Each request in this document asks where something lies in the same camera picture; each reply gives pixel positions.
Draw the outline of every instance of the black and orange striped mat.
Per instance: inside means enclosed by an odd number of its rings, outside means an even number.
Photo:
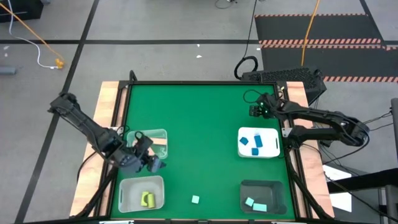
[[[265,70],[299,67],[309,14],[257,15]],[[305,65],[325,82],[398,82],[398,49],[384,41],[366,14],[320,14],[305,49]]]

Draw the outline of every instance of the light blue cube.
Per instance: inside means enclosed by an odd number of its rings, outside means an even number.
[[[267,205],[254,203],[253,204],[253,210],[254,211],[258,211],[258,212],[266,212],[267,211]]]
[[[199,196],[193,195],[192,196],[192,203],[199,203]]]
[[[245,202],[246,205],[249,205],[251,207],[251,206],[253,206],[253,203],[254,203],[253,199],[251,199],[249,197],[246,199],[246,202]]]

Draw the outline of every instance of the yellow object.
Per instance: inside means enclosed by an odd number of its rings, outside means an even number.
[[[305,46],[307,45],[308,34],[310,33],[310,30],[311,30],[313,18],[315,17],[315,14],[317,13],[319,2],[320,2],[320,0],[318,0],[317,5],[315,5],[315,9],[313,10],[311,20],[310,20],[310,23],[307,28],[307,33],[305,34],[305,37],[304,37],[304,46],[303,46],[303,51],[301,53],[301,66],[304,65]]]
[[[145,197],[149,195],[149,192],[143,192],[141,196],[141,206],[147,207],[148,203],[145,201]]]
[[[11,14],[12,16],[14,16],[22,25],[24,25],[24,27],[26,27],[26,29],[28,29],[33,35],[35,35],[39,40],[41,40],[43,42],[43,44],[50,49],[54,54],[56,54],[58,57],[60,57],[61,59],[56,59],[55,63],[57,64],[58,68],[63,68],[65,59],[63,59],[62,55],[58,54],[56,51],[54,51],[41,37],[39,37],[39,35],[37,35],[28,25],[25,24],[24,21],[22,21],[22,19],[20,19],[17,15],[15,15],[13,12],[11,12],[5,5],[3,5],[0,2],[0,6],[7,11],[9,14]]]
[[[155,196],[154,194],[148,195],[148,208],[155,208]]]

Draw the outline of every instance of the yellow cable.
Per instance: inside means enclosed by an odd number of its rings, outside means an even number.
[[[310,30],[311,30],[313,18],[315,17],[315,14],[317,13],[319,2],[320,2],[320,0],[317,1],[317,5],[315,6],[315,9],[313,10],[311,20],[310,20],[310,23],[307,28],[307,33],[305,34],[305,37],[304,37],[304,46],[303,46],[303,51],[301,53],[301,66],[304,65],[305,46],[307,45],[308,34],[310,33]]]
[[[55,63],[57,64],[58,67],[60,67],[60,68],[63,67],[63,64],[64,64],[63,61],[65,61],[65,59],[62,57],[62,55],[60,55],[60,54],[58,54],[56,51],[54,51],[54,50],[53,50],[41,37],[39,37],[39,35],[37,35],[28,25],[26,25],[26,24],[24,23],[24,21],[22,21],[17,15],[15,15],[13,12],[11,12],[11,11],[10,11],[5,5],[3,5],[1,2],[0,2],[0,6],[1,6],[4,10],[6,10],[9,14],[11,14],[12,16],[14,16],[19,22],[21,22],[21,24],[24,25],[24,26],[26,27],[26,29],[28,29],[33,35],[35,35],[39,40],[41,40],[41,41],[43,42],[43,44],[44,44],[46,47],[48,47],[54,54],[56,54],[58,57],[60,57],[61,60],[56,59],[56,60],[55,60]]]

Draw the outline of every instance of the orange cable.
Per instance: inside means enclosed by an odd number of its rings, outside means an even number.
[[[310,33],[310,30],[311,30],[313,18],[315,17],[315,14],[317,13],[319,2],[320,2],[320,0],[318,0],[317,1],[317,5],[315,5],[315,9],[313,10],[313,13],[312,13],[312,16],[311,16],[311,20],[310,20],[310,23],[309,23],[308,28],[307,28],[307,33],[305,34],[305,37],[304,37],[304,46],[303,46],[303,51],[301,53],[301,66],[304,65],[305,46],[307,45],[307,38],[308,38],[308,35]]]
[[[65,59],[62,57],[62,55],[58,54],[55,50],[53,50],[41,37],[39,37],[39,35],[37,35],[28,25],[25,24],[24,21],[22,21],[17,15],[15,15],[13,12],[11,12],[5,5],[3,5],[0,2],[0,6],[6,10],[9,14],[11,14],[12,16],[14,16],[19,22],[21,22],[22,25],[24,25],[26,27],[26,29],[28,29],[33,35],[35,35],[39,40],[41,40],[43,42],[43,44],[48,47],[54,54],[56,54],[58,57],[60,57],[63,61],[65,61]]]

